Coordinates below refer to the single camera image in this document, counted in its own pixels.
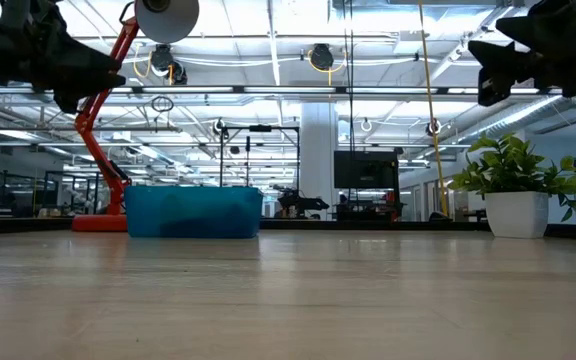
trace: white planter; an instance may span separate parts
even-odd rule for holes
[[[486,215],[495,237],[541,238],[548,225],[548,194],[534,191],[486,194]]]

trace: green leaves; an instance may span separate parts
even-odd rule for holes
[[[481,153],[479,161],[471,161],[466,154],[468,166],[453,177],[454,181],[448,186],[450,189],[476,191],[479,194],[544,192],[557,195],[559,205],[569,208],[562,221],[576,213],[576,200],[574,197],[568,198],[576,195],[576,168],[572,156],[561,159],[561,169],[552,161],[550,167],[539,167],[546,159],[533,154],[535,147],[530,141],[524,142],[513,134],[504,135],[499,141],[484,135],[468,152],[480,149],[487,150]]]

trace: black screen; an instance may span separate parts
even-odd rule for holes
[[[335,151],[335,188],[398,189],[398,167],[394,152]]]

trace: potted plant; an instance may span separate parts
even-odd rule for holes
[[[522,141],[513,134],[500,140],[485,135],[468,152],[489,149],[481,153],[479,162],[472,162],[466,154],[468,167],[454,176],[448,186],[453,190],[476,191],[484,195],[486,215],[497,237],[540,238],[548,225],[548,198],[557,195],[559,204],[568,211],[561,221],[576,212],[576,168],[574,158],[561,159],[560,169],[540,167],[543,156],[533,154],[530,141]]]

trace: wooden floor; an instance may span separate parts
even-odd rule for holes
[[[0,235],[0,359],[576,360],[576,241]]]

